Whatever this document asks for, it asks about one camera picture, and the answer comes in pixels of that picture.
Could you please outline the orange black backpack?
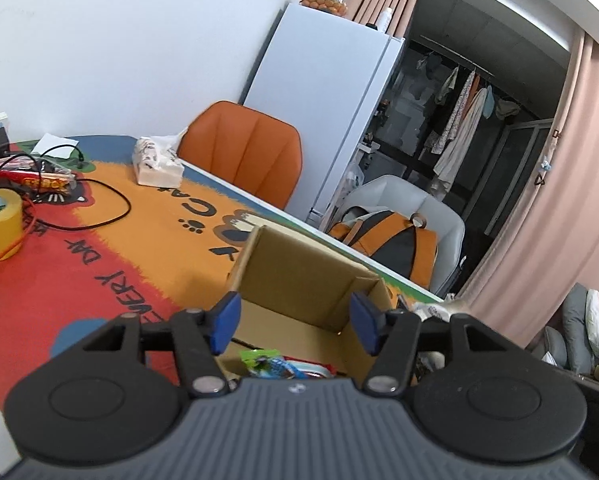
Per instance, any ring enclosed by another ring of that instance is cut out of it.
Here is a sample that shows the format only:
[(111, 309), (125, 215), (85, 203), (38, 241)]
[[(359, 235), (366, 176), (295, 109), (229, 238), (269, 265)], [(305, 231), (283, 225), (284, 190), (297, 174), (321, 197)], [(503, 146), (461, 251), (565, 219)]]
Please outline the orange black backpack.
[(427, 220), (414, 212), (410, 217), (397, 211), (349, 208), (328, 234), (344, 245), (371, 258), (411, 282), (429, 288), (437, 259), (437, 233), (427, 229)]

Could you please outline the red snack packet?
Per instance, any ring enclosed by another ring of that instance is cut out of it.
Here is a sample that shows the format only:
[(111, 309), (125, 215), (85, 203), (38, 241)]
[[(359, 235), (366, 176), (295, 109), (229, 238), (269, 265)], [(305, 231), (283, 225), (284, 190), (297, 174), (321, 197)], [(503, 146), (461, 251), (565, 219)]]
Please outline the red snack packet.
[(37, 171), (20, 169), (0, 169), (0, 179), (39, 193), (67, 193), (77, 185), (73, 174), (54, 174), (54, 172), (39, 174)]

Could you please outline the grey sofa with cushions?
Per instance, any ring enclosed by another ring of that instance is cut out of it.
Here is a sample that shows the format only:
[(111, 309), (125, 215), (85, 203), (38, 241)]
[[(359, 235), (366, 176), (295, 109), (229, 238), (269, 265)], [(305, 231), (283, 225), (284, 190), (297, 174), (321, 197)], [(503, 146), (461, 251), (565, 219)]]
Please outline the grey sofa with cushions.
[(595, 380), (599, 367), (599, 292), (576, 283), (527, 350), (543, 362)]

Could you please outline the white tissue pack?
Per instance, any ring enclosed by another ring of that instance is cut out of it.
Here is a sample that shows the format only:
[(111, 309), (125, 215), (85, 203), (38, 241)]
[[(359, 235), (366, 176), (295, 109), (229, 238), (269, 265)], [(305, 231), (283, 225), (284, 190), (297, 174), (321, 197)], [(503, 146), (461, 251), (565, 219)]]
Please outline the white tissue pack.
[(177, 155), (183, 133), (140, 136), (134, 144), (132, 167), (136, 183), (150, 188), (179, 188), (184, 166)]

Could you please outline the bag of oranges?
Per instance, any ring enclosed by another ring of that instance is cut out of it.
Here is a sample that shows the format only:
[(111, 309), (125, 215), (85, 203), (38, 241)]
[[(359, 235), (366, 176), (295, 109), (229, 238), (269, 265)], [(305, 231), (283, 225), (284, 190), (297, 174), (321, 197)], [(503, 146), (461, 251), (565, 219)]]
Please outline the bag of oranges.
[(347, 13), (347, 4), (344, 0), (299, 0), (301, 6), (327, 12), (328, 14), (343, 18)]

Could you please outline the pink curtain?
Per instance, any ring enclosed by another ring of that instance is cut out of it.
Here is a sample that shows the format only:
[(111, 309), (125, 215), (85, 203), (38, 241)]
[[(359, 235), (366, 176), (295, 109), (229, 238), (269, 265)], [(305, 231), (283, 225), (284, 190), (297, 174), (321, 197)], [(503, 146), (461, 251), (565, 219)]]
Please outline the pink curtain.
[(576, 283), (599, 290), (599, 44), (583, 30), (537, 167), (460, 296), (525, 347)]

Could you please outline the orange chair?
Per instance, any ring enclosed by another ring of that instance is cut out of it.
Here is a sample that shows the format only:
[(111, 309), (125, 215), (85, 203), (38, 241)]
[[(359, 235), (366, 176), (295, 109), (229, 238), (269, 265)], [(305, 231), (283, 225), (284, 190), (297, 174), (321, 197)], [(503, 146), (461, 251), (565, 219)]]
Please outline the orange chair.
[(291, 125), (229, 101), (204, 110), (186, 129), (179, 158), (283, 209), (301, 169), (301, 136)]

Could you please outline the snacks inside box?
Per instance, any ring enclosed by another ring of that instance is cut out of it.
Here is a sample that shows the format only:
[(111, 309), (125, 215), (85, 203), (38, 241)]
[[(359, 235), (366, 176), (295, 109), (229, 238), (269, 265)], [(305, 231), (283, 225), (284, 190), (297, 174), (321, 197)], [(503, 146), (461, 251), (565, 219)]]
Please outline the snacks inside box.
[(330, 379), (336, 369), (304, 360), (282, 356), (278, 350), (246, 350), (240, 359), (252, 377), (266, 379)]

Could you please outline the colourful cat table mat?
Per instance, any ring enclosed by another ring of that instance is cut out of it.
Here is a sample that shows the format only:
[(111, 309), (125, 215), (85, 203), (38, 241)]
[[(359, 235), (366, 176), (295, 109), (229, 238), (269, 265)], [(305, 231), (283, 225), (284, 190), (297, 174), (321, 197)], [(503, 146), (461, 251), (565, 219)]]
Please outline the colourful cat table mat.
[(84, 136), (91, 168), (68, 198), (37, 203), (22, 247), (0, 261), (0, 403), (22, 378), (114, 318), (146, 326), (208, 310), (249, 234), (273, 226), (355, 260), (428, 304), (427, 290), (361, 257), (284, 211), (188, 168), (179, 188), (136, 183), (130, 136)]

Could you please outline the white bottle on fridge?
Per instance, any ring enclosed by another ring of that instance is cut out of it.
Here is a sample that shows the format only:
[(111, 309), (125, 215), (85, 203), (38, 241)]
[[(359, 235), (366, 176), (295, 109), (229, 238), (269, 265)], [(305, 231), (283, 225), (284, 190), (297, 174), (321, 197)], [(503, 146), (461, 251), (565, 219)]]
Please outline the white bottle on fridge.
[(385, 8), (377, 19), (377, 30), (382, 34), (387, 32), (389, 24), (391, 24), (393, 18), (393, 9)]

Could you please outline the white refrigerator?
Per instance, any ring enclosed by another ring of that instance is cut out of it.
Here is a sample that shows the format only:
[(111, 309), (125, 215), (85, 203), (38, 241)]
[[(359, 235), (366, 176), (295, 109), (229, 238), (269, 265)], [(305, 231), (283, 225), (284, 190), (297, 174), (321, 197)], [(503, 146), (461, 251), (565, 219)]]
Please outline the white refrigerator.
[(286, 6), (243, 103), (301, 136), (303, 169), (288, 214), (324, 221), (401, 50), (403, 40), (371, 27)]

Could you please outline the brown cardboard box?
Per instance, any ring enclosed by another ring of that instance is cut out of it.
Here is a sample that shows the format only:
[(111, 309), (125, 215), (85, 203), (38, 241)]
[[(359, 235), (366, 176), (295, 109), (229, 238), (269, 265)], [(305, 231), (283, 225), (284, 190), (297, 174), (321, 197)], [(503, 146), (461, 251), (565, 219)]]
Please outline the brown cardboard box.
[(362, 292), (382, 311), (397, 307), (398, 300), (397, 290), (362, 264), (273, 226), (258, 226), (249, 234), (228, 288), (242, 297), (240, 324), (217, 359), (231, 377), (247, 374), (243, 351), (262, 349), (362, 382), (374, 359), (350, 326), (350, 296)]

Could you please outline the white hanging towel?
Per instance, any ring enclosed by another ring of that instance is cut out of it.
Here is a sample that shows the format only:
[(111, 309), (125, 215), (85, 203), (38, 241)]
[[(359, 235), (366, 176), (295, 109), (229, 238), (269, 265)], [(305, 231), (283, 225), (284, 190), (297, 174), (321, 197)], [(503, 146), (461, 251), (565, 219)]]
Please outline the white hanging towel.
[(455, 182), (463, 159), (473, 140), (478, 122), (483, 116), (483, 109), (488, 96), (487, 88), (476, 93), (467, 114), (462, 120), (456, 137), (446, 146), (441, 158), (434, 167), (435, 179), (432, 193), (437, 200), (443, 200)]

